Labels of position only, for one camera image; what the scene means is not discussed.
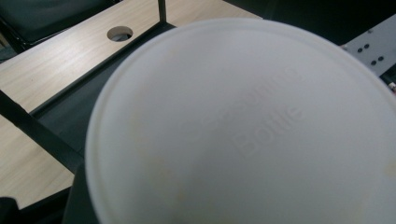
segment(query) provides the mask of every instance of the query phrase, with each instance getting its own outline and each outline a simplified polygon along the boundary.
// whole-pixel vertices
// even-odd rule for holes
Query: metal bracket
[[[396,14],[343,46],[378,77],[396,64]]]

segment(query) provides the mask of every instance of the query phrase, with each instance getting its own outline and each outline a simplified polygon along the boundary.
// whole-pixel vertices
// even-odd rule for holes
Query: wooden desk
[[[220,0],[167,0],[168,22],[175,26],[224,17],[259,18]],[[0,89],[27,111],[94,68],[159,20],[157,0],[124,0],[81,24],[0,64]],[[115,26],[128,26],[131,39],[106,37]],[[0,117],[0,196],[20,207],[69,187],[73,174],[43,148]]]

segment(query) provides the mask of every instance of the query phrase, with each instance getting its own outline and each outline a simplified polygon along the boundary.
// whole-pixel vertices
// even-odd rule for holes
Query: desk surface
[[[220,0],[167,0],[168,22],[181,26],[224,17],[259,18]],[[0,89],[27,111],[94,68],[158,21],[157,0],[124,0],[17,57],[0,64]],[[131,39],[106,37],[115,26],[128,26]],[[0,196],[20,207],[69,187],[73,174],[43,148],[0,117]]]

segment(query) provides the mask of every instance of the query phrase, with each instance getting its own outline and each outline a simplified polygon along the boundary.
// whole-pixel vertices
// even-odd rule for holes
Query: dark floor
[[[392,0],[225,0],[342,45],[396,13]]]

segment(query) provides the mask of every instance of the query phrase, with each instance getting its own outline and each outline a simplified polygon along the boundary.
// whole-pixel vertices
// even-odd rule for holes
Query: cable hole
[[[107,32],[107,38],[115,42],[121,42],[131,38],[133,34],[134,32],[131,28],[126,26],[117,26],[111,28]]]

